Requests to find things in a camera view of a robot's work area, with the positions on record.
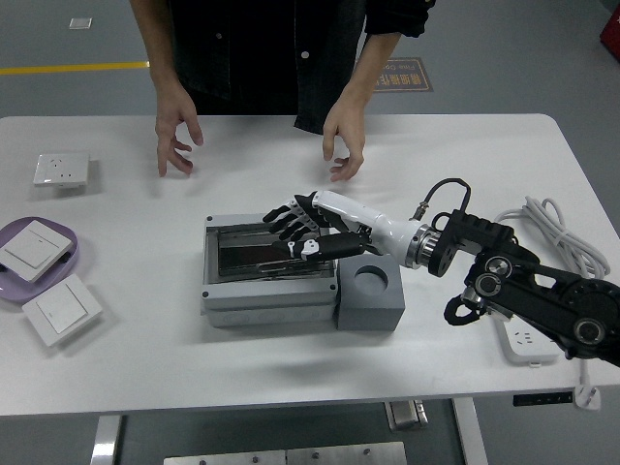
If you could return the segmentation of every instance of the human hand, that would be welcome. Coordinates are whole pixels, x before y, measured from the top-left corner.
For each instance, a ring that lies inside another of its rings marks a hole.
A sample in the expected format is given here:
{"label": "human hand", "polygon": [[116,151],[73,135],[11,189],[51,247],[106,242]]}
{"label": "human hand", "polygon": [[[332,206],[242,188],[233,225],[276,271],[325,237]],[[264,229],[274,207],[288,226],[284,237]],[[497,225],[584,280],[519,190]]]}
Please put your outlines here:
{"label": "human hand", "polygon": [[180,82],[162,87],[157,91],[157,167],[160,176],[165,176],[168,162],[178,170],[189,175],[194,164],[183,157],[177,150],[192,151],[192,147],[176,138],[176,127],[185,122],[192,141],[202,145],[202,130],[198,123],[196,107],[192,98]]}
{"label": "human hand", "polygon": [[340,136],[349,150],[348,158],[336,158],[337,167],[330,180],[346,181],[351,179],[364,162],[363,148],[366,143],[364,132],[364,104],[343,93],[329,111],[323,127],[323,158],[329,161],[333,157],[336,136]]}

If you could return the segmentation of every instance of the wall switch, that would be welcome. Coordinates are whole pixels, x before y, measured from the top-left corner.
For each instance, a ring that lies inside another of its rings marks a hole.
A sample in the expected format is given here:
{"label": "wall switch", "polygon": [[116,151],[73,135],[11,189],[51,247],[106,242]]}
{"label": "wall switch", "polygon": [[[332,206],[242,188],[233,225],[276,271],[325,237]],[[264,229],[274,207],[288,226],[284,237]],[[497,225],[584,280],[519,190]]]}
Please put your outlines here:
{"label": "wall switch", "polygon": [[39,156],[35,186],[75,188],[88,182],[90,156],[85,152],[44,153]]}
{"label": "wall switch", "polygon": [[564,354],[555,342],[517,316],[494,322],[504,355],[512,363],[540,366]]}
{"label": "wall switch", "polygon": [[48,346],[64,340],[102,311],[99,302],[75,274],[21,308]]}
{"label": "wall switch", "polygon": [[71,239],[35,220],[0,248],[0,264],[33,283],[72,245]]}

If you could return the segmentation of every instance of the white light switch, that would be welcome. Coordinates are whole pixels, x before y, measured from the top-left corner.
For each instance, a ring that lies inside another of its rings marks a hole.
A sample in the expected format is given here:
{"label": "white light switch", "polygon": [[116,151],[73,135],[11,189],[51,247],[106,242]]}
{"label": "white light switch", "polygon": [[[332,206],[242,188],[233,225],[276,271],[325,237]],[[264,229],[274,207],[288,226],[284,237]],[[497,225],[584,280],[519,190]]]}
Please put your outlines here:
{"label": "white light switch", "polygon": [[37,305],[58,334],[88,314],[66,284],[39,298]]}
{"label": "white light switch", "polygon": [[102,312],[99,302],[75,274],[21,308],[48,346],[62,341]]}
{"label": "white light switch", "polygon": [[0,248],[0,264],[32,283],[72,245],[70,238],[33,221]]}

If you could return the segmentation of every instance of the white robotic hand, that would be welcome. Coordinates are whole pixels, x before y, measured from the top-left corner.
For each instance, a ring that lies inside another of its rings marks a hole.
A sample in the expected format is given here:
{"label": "white robotic hand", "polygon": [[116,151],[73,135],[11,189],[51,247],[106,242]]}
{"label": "white robotic hand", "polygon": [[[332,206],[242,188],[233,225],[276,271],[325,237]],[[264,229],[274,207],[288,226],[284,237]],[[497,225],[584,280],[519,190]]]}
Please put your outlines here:
{"label": "white robotic hand", "polygon": [[[378,210],[330,191],[294,196],[263,220],[274,222],[269,230],[281,231],[281,240],[291,240],[286,249],[292,257],[306,260],[344,258],[369,250],[377,255],[390,254],[402,266],[418,268],[417,254],[429,233],[429,227],[418,220],[392,221]],[[296,241],[305,233],[329,227],[340,233],[317,238],[319,251],[302,256],[304,246]]]}

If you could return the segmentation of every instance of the power strip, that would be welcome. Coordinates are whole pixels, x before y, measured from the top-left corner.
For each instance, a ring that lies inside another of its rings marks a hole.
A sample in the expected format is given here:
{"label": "power strip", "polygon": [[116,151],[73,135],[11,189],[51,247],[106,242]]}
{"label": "power strip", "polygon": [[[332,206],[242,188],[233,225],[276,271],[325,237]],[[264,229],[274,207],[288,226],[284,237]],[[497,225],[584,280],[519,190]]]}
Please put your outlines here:
{"label": "power strip", "polygon": [[493,320],[504,355],[512,363],[538,367],[564,354],[555,342],[517,316],[507,322]]}

